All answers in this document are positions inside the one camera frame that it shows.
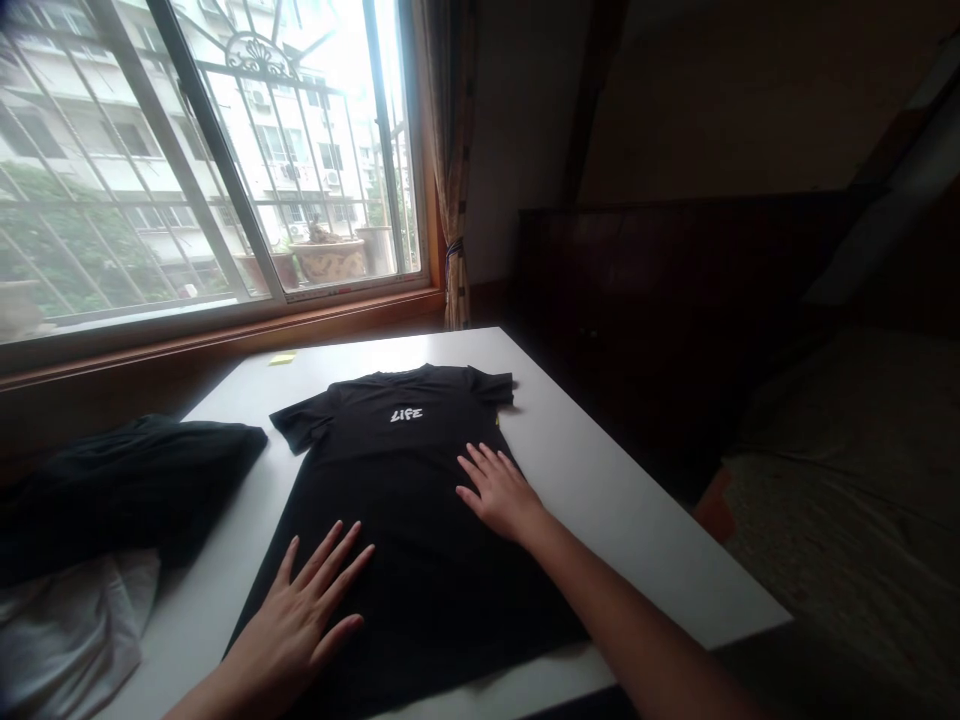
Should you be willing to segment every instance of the folded black clothing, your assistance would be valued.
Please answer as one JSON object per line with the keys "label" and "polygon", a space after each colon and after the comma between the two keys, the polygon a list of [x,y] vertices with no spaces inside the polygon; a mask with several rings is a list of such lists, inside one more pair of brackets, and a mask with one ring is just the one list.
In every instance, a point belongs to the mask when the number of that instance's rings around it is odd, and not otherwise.
{"label": "folded black clothing", "polygon": [[3,493],[0,587],[131,548],[189,562],[266,444],[258,427],[160,415],[73,443]]}

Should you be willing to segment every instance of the white table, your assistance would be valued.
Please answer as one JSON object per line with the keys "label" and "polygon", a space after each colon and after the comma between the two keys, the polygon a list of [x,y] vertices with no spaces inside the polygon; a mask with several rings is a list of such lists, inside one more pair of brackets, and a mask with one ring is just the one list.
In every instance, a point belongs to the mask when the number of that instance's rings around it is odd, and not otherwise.
{"label": "white table", "polygon": [[[259,425],[269,445],[193,566],[161,587],[143,663],[100,717],[159,717],[220,662],[304,457],[290,454],[268,415],[332,382],[425,362],[513,373],[517,409],[500,425],[544,504],[707,649],[790,620],[502,330],[310,348],[271,367],[273,356],[245,360],[186,418]],[[386,717],[516,718],[613,683],[584,644]]]}

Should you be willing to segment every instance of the wooden window sill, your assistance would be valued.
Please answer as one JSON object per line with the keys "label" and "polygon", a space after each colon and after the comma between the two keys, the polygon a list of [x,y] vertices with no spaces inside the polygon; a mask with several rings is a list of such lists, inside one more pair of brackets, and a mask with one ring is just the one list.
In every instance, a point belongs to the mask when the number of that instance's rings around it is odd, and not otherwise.
{"label": "wooden window sill", "polygon": [[429,313],[442,314],[443,306],[443,292],[435,287],[397,293],[12,373],[0,377],[0,392],[179,353],[197,358],[201,355],[238,357],[317,344]]}

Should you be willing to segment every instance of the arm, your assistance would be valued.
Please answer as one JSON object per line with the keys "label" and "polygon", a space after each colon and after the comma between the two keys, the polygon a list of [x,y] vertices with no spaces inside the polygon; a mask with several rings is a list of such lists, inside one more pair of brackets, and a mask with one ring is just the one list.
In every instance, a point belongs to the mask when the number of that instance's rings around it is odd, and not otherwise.
{"label": "arm", "polygon": [[503,453],[467,445],[458,460],[479,496],[457,494],[502,537],[519,543],[556,583],[637,712],[667,718],[763,718],[719,663],[577,540]]}
{"label": "arm", "polygon": [[340,573],[360,533],[360,523],[334,548],[342,527],[340,522],[333,526],[290,582],[299,546],[299,539],[293,539],[263,606],[223,662],[164,720],[276,718],[293,705],[337,650],[363,626],[362,617],[350,615],[324,633],[333,611],[373,555],[373,545],[367,546]]}

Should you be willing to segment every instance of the hand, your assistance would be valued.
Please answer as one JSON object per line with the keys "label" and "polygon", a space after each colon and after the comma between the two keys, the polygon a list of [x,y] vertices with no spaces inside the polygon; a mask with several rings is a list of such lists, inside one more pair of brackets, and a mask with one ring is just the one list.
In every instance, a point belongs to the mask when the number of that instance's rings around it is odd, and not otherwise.
{"label": "hand", "polygon": [[293,538],[263,606],[220,666],[168,718],[274,718],[290,708],[363,626],[362,617],[350,615],[324,634],[337,605],[373,555],[374,546],[369,545],[338,576],[360,523],[334,548],[342,528],[338,521],[291,583],[299,546],[299,538]]}
{"label": "hand", "polygon": [[479,450],[467,443],[467,452],[473,462],[462,455],[458,455],[457,460],[477,486],[480,496],[462,486],[457,487],[457,495],[497,535],[522,543],[523,531],[535,524],[532,521],[536,517],[547,512],[537,493],[502,452],[494,453],[483,443]]}

